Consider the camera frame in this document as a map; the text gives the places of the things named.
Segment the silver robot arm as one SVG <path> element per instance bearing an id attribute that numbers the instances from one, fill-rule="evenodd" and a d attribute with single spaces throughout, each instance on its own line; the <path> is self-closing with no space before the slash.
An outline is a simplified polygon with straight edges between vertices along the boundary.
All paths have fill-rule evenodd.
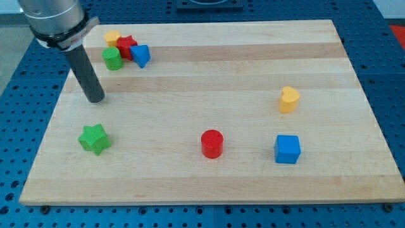
<path id="1" fill-rule="evenodd" d="M 41 46 L 71 51 L 99 25 L 79 0 L 18 0 L 30 29 Z"/>

